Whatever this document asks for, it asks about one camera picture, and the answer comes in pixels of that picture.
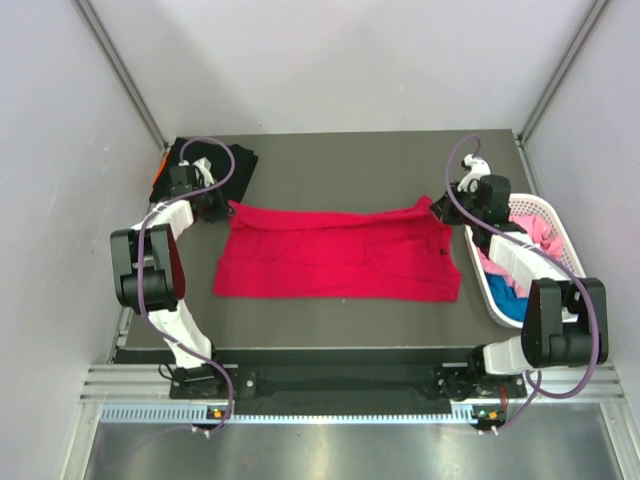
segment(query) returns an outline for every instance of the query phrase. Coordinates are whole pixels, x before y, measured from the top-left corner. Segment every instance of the white enclosure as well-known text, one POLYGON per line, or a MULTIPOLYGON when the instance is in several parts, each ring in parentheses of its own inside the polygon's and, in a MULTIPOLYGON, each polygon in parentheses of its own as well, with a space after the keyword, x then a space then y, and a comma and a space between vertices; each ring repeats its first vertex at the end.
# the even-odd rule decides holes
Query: white enclosure
POLYGON ((97 0, 166 138, 513 128, 589 2, 97 0))
POLYGON ((553 79, 519 147, 607 286, 611 357, 640 420, 636 2, 31 0, 0 13, 3 478, 51 478, 64 461, 87 368, 106 360, 121 311, 109 234, 146 210, 162 139, 519 136, 553 79), (554 75, 606 3, 566 77, 554 75), (102 42, 74 4, 99 16, 102 42))

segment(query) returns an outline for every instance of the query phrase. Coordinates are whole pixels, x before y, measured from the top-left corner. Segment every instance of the clothing pile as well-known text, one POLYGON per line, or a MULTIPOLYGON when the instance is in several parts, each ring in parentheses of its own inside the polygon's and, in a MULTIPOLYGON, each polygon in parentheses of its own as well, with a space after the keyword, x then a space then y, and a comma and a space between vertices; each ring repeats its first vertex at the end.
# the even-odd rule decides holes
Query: clothing pile
MULTIPOLYGON (((537 215, 514 215, 509 220, 524 228, 538 248, 558 260, 562 258, 562 237, 554 236, 551 225, 543 218, 537 215)), ((489 260, 480 249, 478 254, 497 307, 512 320, 523 322, 527 313, 528 292, 518 285, 506 270, 489 260)))

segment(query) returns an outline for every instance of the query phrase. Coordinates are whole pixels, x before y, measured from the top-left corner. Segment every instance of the cable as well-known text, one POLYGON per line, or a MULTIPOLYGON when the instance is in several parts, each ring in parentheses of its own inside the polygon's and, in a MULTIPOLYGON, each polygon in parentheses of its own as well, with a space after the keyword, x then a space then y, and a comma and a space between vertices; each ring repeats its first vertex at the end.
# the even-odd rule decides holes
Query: cable
MULTIPOLYGON (((178 155, 178 157, 179 157, 178 162, 181 162, 181 161, 184 160, 184 153, 185 153, 187 147, 189 147, 189 145, 192 145, 193 143, 196 143, 196 142, 212 143, 214 145, 219 145, 220 147, 222 147, 222 149, 227 153, 227 156, 229 157, 229 172, 219 182, 216 182, 213 185, 210 185, 210 186, 205 187, 205 188, 200 188, 198 190, 194 190, 193 192, 188 192, 188 193, 184 193, 182 195, 178 195, 177 197, 171 198, 171 199, 169 199, 169 200, 167 200, 165 202, 161 202, 160 204, 156 205, 156 207, 151 212, 149 212, 147 214, 147 216, 142 220, 142 223, 140 225, 140 233, 138 235, 138 252, 137 252, 138 265, 144 265, 144 235, 145 235, 145 231, 147 229, 147 226, 151 222, 151 220, 153 220, 156 217, 156 215, 158 215, 164 209, 164 208, 159 208, 159 207, 167 207, 167 206, 169 206, 169 205, 171 205, 171 204, 173 204, 175 202, 178 202, 180 200, 186 200, 188 198, 196 197, 196 196, 201 195, 203 193, 210 192, 212 190, 215 190, 216 188, 220 188, 222 185, 224 185, 225 183, 227 183, 229 181, 229 179, 233 175, 233 172, 236 169, 236 159, 233 156, 233 152, 231 152, 231 150, 229 149, 229 147, 227 147, 227 145, 225 145, 220 140, 218 140, 216 138, 213 138, 213 137, 194 137, 194 138, 189 139, 184 145, 182 145, 182 148, 180 148, 180 152, 179 152, 179 155, 178 155)), ((229 420, 229 417, 231 416, 231 410, 232 410, 232 405, 233 405, 233 395, 234 395, 233 383, 231 382, 231 378, 229 377, 229 374, 226 372, 226 370, 219 363, 217 363, 215 360, 207 358, 204 355, 200 355, 198 352, 195 352, 195 351, 191 350, 189 347, 186 347, 185 345, 183 345, 177 338, 175 338, 175 337, 173 337, 173 336, 171 336, 171 335, 169 335, 167 333, 164 333, 163 331, 158 329, 153 324, 153 322, 151 322, 151 319, 149 318, 149 312, 147 312, 147 309, 146 309, 145 304, 144 304, 144 289, 143 289, 144 283, 143 283, 143 280, 144 280, 144 269, 143 268, 138 268, 138 271, 137 271, 137 290, 138 290, 138 307, 140 308, 140 316, 142 318, 144 318, 147 321, 147 323, 151 326, 151 328, 153 328, 156 332, 158 332, 158 334, 160 334, 160 336, 163 337, 165 340, 168 340, 169 342, 174 343, 182 351, 188 353, 189 355, 192 355, 192 356, 196 357, 199 360, 202 360, 203 363, 208 363, 213 368, 215 368, 218 372, 220 372, 220 374, 224 378, 224 381, 225 381, 225 383, 227 385, 227 391, 228 391, 227 408, 226 408, 224 414, 222 415, 222 418, 220 419, 220 422, 218 422, 218 424, 213 429, 209 430, 209 435, 215 434, 215 433, 220 431, 220 429, 224 426, 224 424, 227 422, 227 420, 229 420)), ((160 376, 165 378, 165 379, 167 379, 167 380, 173 381, 173 372, 171 371, 171 368, 167 365, 167 369, 169 370, 169 373, 171 374, 171 377, 168 377, 162 372, 161 367, 162 367, 162 365, 158 365, 158 373, 160 374, 160 376)), ((179 426, 176 426, 176 427, 170 427, 170 428, 167 428, 165 430, 162 430, 162 431, 152 435, 147 440, 141 442, 139 445, 135 446, 133 448, 133 450, 125 458, 123 458, 123 459, 121 459, 121 460, 119 460, 118 462, 115 462, 115 463, 109 463, 109 462, 106 461, 105 446, 104 446, 104 444, 102 444, 101 447, 100 447, 100 460, 101 460, 101 463, 107 470, 115 470, 115 469, 119 468, 120 466, 124 465, 129 460, 131 460, 131 458, 133 458, 133 456, 136 453, 138 453, 142 448, 146 447, 150 443, 153 443, 156 439, 158 439, 159 437, 163 436, 164 434, 175 432, 175 431, 178 431, 178 430, 191 430, 191 428, 192 428, 191 426, 179 425, 179 426)))
MULTIPOLYGON (((215 190, 216 188, 220 188, 222 185, 224 185, 225 183, 227 183, 229 181, 229 179, 231 178, 231 176, 233 175, 233 172, 235 171, 236 168, 236 159, 233 156, 233 153, 231 152, 231 150, 229 149, 229 147, 227 147, 224 143, 222 143, 220 140, 217 140, 215 138, 211 138, 211 137, 196 137, 196 138, 192 138, 189 141, 187 141, 184 145, 182 145, 182 148, 180 149, 180 154, 179 154, 179 161, 184 160, 184 153, 187 149, 187 147, 189 145, 192 145, 195 142, 205 142, 205 143, 213 143, 215 145, 219 145, 220 147, 222 147, 224 149, 224 151, 227 153, 227 155, 229 156, 229 172, 227 173, 227 175, 220 180, 219 182, 214 183, 213 185, 210 185, 208 187, 205 188, 200 188, 198 190, 194 190, 193 192, 188 192, 188 193, 184 193, 182 195, 178 195, 177 197, 174 197, 166 202, 164 202, 165 206, 171 205, 175 202, 178 202, 180 200, 186 200, 192 197, 195 197, 197 195, 201 195, 203 193, 207 193, 210 192, 212 190, 215 190)), ((154 209, 153 211, 151 211, 142 221, 142 224, 140 225, 140 233, 138 235, 138 265, 144 265, 144 235, 147 229, 147 225, 149 225, 149 222, 151 222, 151 220, 153 220, 155 218, 155 216, 158 214, 158 211, 156 209, 154 209)), ((226 384, 227 384, 227 390, 229 392, 229 396, 228 396, 228 404, 227 404, 227 409, 224 412, 224 415, 222 416, 222 418, 220 419, 220 422, 215 426, 215 428, 213 428, 211 430, 211 433, 216 433, 217 431, 219 431, 223 424, 229 419, 229 417, 231 416, 231 407, 233 405, 233 384, 231 382, 231 378, 229 377, 229 374, 226 372, 226 370, 224 368, 222 368, 222 366, 217 363, 216 361, 205 357, 204 355, 201 355, 198 352, 195 352, 193 350, 191 350, 189 347, 186 347, 185 345, 183 345, 177 338, 161 331, 160 329, 158 329, 153 322, 151 322, 151 319, 149 318, 149 313, 147 312, 146 306, 144 304, 144 288, 143 288, 143 280, 144 280, 144 269, 143 268, 138 268, 137 270, 137 280, 138 280, 138 307, 140 308, 140 316, 144 319, 147 320, 147 322, 149 323, 149 325, 151 325, 153 327, 153 329, 158 332, 165 340, 168 340, 171 343, 174 343, 177 345, 178 348, 180 348, 182 351, 188 353, 189 355, 196 357, 198 360, 201 360, 203 363, 208 363, 209 365, 211 365, 213 368, 215 368, 218 372, 220 372, 220 374, 222 375, 222 377, 224 378, 226 384)))
MULTIPOLYGON (((460 204, 458 199, 455 197, 454 192, 453 192, 453 190, 451 188, 451 165, 453 164, 453 159, 458 155, 458 151, 460 150, 462 145, 464 145, 466 142, 468 142, 471 139, 476 141, 476 149, 475 149, 475 151, 473 153, 473 156, 474 157, 477 156, 478 153, 480 152, 480 147, 482 145, 482 142, 481 142, 480 136, 478 134, 472 133, 470 135, 466 135, 465 137, 461 138, 458 141, 458 143, 455 145, 455 147, 453 147, 453 150, 449 154, 449 158, 447 159, 447 165, 445 167, 445 182, 446 182, 445 186, 446 186, 447 194, 449 195, 449 198, 451 200, 451 203, 453 203, 453 205, 458 209, 458 211, 462 215, 467 217, 473 223, 475 223, 475 224, 481 226, 482 228, 488 230, 489 232, 493 233, 494 235, 499 235, 499 236, 501 236, 503 238, 506 238, 507 240, 509 240, 509 241, 515 243, 516 245, 521 246, 521 247, 527 245, 524 242, 521 242, 520 240, 518 240, 517 238, 513 238, 510 235, 508 235, 508 234, 506 234, 504 232, 501 232, 500 230, 498 230, 494 226, 489 225, 486 222, 483 222, 482 220, 480 220, 479 218, 477 218, 476 216, 474 216, 473 214, 468 212, 460 204)), ((549 392, 549 391, 543 390, 542 388, 540 388, 540 385, 542 383, 542 374, 540 372, 538 372, 538 380, 537 380, 537 382, 534 383, 533 379, 531 378, 531 373, 530 372, 526 372, 525 373, 525 377, 527 378, 527 382, 529 383, 529 385, 531 385, 531 387, 533 387, 533 392, 531 393, 531 395, 529 396, 527 401, 522 405, 522 408, 520 408, 520 410, 518 410, 518 412, 511 419, 509 419, 502 427, 500 427, 498 429, 500 431, 502 431, 502 430, 508 428, 510 425, 512 425, 513 422, 520 417, 520 415, 523 413, 523 411, 526 410, 526 408, 529 407, 529 405, 533 401, 533 398, 538 393, 542 394, 542 395, 544 395, 546 397, 556 398, 556 399, 571 398, 571 397, 577 395, 578 393, 580 393, 587 386, 589 381, 591 380, 591 377, 593 376, 593 372, 595 371, 596 365, 598 363, 598 356, 600 355, 600 340, 599 340, 600 332, 598 330, 598 320, 596 318, 596 312, 595 312, 595 307, 593 305, 593 301, 591 300, 591 297, 589 296, 589 292, 587 291, 585 285, 562 262, 556 260, 555 258, 553 258, 552 256, 548 255, 546 252, 540 250, 539 248, 532 248, 531 250, 536 252, 538 255, 540 255, 541 257, 545 258, 546 260, 550 261, 551 263, 553 263, 560 270, 562 270, 571 279, 571 281, 576 285, 576 287, 580 291, 580 294, 582 295, 582 298, 584 299, 585 306, 587 307, 587 314, 588 314, 588 317, 589 317, 589 327, 591 329, 591 356, 589 357, 589 364, 588 364, 587 369, 586 369, 586 371, 584 373, 584 376, 582 377, 580 382, 578 382, 578 384, 574 388, 569 390, 568 392, 553 393, 553 392, 549 392)))

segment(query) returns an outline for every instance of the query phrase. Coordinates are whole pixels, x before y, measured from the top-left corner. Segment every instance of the red cloth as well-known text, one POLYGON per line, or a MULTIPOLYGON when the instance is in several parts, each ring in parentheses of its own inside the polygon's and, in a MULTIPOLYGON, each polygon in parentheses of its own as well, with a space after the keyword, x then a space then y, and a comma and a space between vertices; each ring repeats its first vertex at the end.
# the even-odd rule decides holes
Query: red cloth
POLYGON ((395 298, 453 302, 461 275, 451 227, 422 197, 368 215, 285 212, 230 202, 236 211, 213 291, 232 297, 395 298))

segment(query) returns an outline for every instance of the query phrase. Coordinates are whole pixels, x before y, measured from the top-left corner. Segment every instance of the metal bar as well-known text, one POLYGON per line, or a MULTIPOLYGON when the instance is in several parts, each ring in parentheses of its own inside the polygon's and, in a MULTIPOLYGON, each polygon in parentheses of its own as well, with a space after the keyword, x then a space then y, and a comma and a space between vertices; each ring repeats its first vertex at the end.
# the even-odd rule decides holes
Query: metal bar
POLYGON ((136 111, 140 115, 140 118, 144 122, 149 134, 153 138, 153 140, 160 146, 160 148, 164 148, 166 146, 166 141, 164 136, 162 135, 162 131, 158 124, 156 123, 153 115, 149 111, 149 108, 145 104, 142 99, 142 95, 138 88, 136 87, 135 82, 133 81, 131 74, 127 70, 118 50, 116 49, 113 41, 109 37, 109 34, 104 28, 98 13, 95 8, 91 4, 90 0, 73 0, 73 3, 76 5, 80 16, 83 18, 89 30, 93 34, 93 37, 98 42, 100 49, 104 53, 109 65, 116 74, 120 85, 126 92, 129 100, 135 107, 136 111))
MULTIPOLYGON (((550 392, 556 392, 556 393, 561 393, 561 392, 566 392, 567 390, 569 390, 571 387, 574 387, 575 383, 571 384, 571 385, 567 385, 567 386, 563 386, 562 388, 551 388, 549 385, 547 385, 545 388, 545 390, 548 390, 550 392)), ((525 398, 510 398, 509 399, 509 405, 521 405, 525 402, 525 398)), ((468 400, 464 400, 462 402, 451 402, 452 405, 498 405, 500 403, 499 399, 495 399, 495 398, 471 398, 468 400)), ((624 398, 624 396, 622 394, 619 393, 618 389, 615 389, 614 387, 606 387, 603 391, 603 389, 595 389, 593 388, 593 386, 588 386, 587 388, 584 389, 584 391, 582 393, 580 393, 580 395, 577 395, 573 398, 569 398, 566 400, 558 400, 555 398, 549 398, 549 397, 538 397, 534 400, 533 404, 534 405, 560 405, 560 404, 599 404, 599 405, 603 405, 603 404, 626 404, 627 400, 624 398)))
POLYGON ((113 335, 113 341, 111 343, 111 348, 109 349, 109 362, 113 362, 113 359, 116 356, 116 352, 120 348, 124 348, 127 343, 127 335, 129 334, 129 327, 131 325, 131 320, 133 319, 133 310, 130 308, 122 307, 120 309, 120 315, 118 316, 118 323, 116 327, 116 331, 113 335))
POLYGON ((593 33, 598 21, 602 18, 607 6, 611 3, 611 0, 595 0, 589 11, 587 12, 584 20, 580 24, 578 31, 574 35, 567 50, 562 56, 560 64, 553 72, 549 83, 545 87, 542 95, 536 102, 536 106, 529 115, 529 118, 524 124, 522 133, 519 135, 519 139, 524 145, 526 145, 533 134, 533 131, 538 126, 540 119, 549 108, 551 101, 553 100, 558 89, 564 82, 567 73, 575 63, 576 58, 583 50, 588 38, 593 33))
POLYGON ((522 168, 524 168, 524 173, 527 176, 527 181, 529 183, 529 188, 531 188, 531 193, 534 195, 543 196, 542 189, 540 187, 540 181, 538 180, 538 175, 536 173, 536 169, 533 166, 533 162, 531 161, 531 155, 529 153, 529 149, 525 144, 523 144, 518 135, 514 134, 514 140, 516 142, 516 147, 518 148, 518 153, 520 154, 520 161, 522 162, 522 168))
POLYGON ((626 403, 603 404, 600 408, 623 477, 627 480, 640 478, 640 435, 629 406, 626 403))
POLYGON ((101 405, 80 405, 74 433, 60 474, 56 478, 77 480, 85 478, 89 457, 100 419, 101 405))
MULTIPOLYGON (((557 368, 545 370, 542 388, 554 393, 573 388, 584 373, 583 368, 557 368)), ((169 381, 158 375, 157 365, 93 365, 81 393, 85 403, 162 403, 169 400, 169 381)), ((520 403, 524 399, 512 399, 520 403)), ((536 403, 601 403, 624 402, 624 392, 613 365, 599 366, 593 380, 577 396, 568 400, 541 397, 536 403)), ((224 400, 214 400, 216 405, 224 400)), ((469 399, 453 404, 493 404, 496 399, 469 399)))

